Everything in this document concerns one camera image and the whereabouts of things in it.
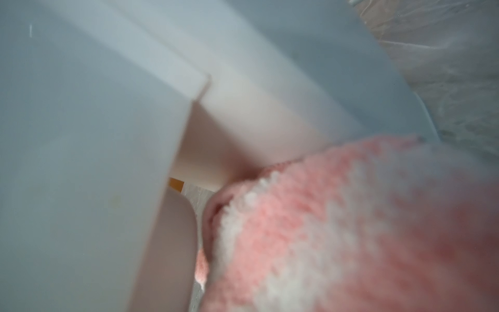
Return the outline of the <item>white coffee machine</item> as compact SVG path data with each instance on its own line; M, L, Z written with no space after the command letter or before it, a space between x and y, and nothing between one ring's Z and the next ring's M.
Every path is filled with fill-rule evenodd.
M186 311L217 190L435 126L347 1L2 1L1 310Z

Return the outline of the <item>pink cloth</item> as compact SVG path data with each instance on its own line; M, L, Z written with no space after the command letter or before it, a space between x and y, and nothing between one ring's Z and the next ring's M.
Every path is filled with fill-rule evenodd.
M202 219L201 311L497 311L498 169L418 138L231 183Z

